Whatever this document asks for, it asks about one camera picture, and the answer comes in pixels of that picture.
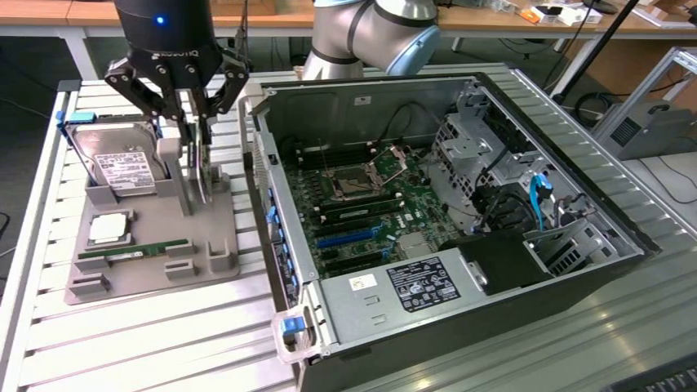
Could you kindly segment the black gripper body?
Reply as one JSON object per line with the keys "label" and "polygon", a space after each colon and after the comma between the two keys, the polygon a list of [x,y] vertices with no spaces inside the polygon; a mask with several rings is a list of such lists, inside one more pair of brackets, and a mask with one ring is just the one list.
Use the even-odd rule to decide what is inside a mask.
{"label": "black gripper body", "polygon": [[220,64],[208,1],[121,0],[128,62],[160,87],[205,87]]}

